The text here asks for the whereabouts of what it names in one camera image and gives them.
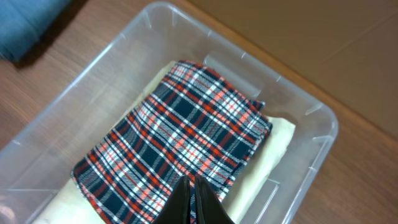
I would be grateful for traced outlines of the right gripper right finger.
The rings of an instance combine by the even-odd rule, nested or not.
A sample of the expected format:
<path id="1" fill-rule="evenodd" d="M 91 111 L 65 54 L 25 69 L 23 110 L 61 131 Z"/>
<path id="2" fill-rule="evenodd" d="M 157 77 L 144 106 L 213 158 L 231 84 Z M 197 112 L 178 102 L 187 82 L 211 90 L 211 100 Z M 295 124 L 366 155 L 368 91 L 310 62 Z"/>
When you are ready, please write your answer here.
<path id="1" fill-rule="evenodd" d="M 195 210 L 197 224 L 234 224 L 210 183 L 198 175 L 195 177 Z"/>

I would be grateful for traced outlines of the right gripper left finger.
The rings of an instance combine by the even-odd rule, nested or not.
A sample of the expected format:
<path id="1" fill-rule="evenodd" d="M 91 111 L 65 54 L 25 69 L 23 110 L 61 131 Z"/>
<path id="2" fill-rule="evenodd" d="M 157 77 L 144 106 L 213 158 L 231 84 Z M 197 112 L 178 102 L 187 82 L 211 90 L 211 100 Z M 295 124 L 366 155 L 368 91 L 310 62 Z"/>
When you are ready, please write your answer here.
<path id="1" fill-rule="evenodd" d="M 153 224 L 190 223 L 190 181 L 181 177 Z"/>

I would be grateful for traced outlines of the cream cloth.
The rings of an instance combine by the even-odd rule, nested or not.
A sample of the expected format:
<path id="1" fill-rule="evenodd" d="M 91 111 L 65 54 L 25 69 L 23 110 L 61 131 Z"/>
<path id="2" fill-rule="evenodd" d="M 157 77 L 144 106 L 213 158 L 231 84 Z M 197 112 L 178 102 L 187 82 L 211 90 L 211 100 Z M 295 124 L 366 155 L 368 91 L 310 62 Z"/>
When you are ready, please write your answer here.
<path id="1" fill-rule="evenodd" d="M 174 63 L 176 62 L 170 62 L 168 65 L 160 70 L 160 72 L 143 89 L 142 93 L 136 98 L 131 107 L 120 117 L 119 121 L 129 111 L 131 111 L 133 107 L 135 107 L 140 101 L 142 101 L 151 91 L 154 90 L 154 88 L 159 84 L 161 78 L 165 76 L 165 74 L 171 69 Z M 241 212 L 245 205 L 255 199 L 256 193 L 259 190 L 260 186 L 268 178 L 269 173 L 284 156 L 289 142 L 294 134 L 295 125 L 291 122 L 287 121 L 284 118 L 273 118 L 268 116 L 266 117 L 272 123 L 272 130 L 270 135 L 268 135 L 267 139 L 252 155 L 244 169 L 238 174 L 236 180 L 234 181 L 234 184 L 230 188 L 226 197 L 223 200 L 218 199 L 221 202 L 224 210 L 234 223 L 239 223 L 237 216 L 238 212 Z M 190 223 L 196 223 L 195 211 L 194 180 L 194 182 L 190 182 Z M 70 177 L 70 179 L 61 189 L 58 195 L 37 217 L 36 222 L 106 223 L 100 218 L 100 216 L 91 206 L 89 201 L 84 198 L 80 190 L 76 187 L 74 181 L 72 180 L 72 177 Z"/>

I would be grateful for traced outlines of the plaid flannel shirt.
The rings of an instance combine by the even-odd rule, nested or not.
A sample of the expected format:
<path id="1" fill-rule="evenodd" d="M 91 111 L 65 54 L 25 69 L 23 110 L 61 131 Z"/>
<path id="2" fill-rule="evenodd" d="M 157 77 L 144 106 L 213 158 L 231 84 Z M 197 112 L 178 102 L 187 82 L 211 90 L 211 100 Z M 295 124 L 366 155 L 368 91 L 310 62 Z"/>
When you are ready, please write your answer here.
<path id="1" fill-rule="evenodd" d="M 71 177 L 106 223 L 152 223 L 181 177 L 206 178 L 223 200 L 272 123 L 213 69 L 174 63 L 79 161 Z"/>

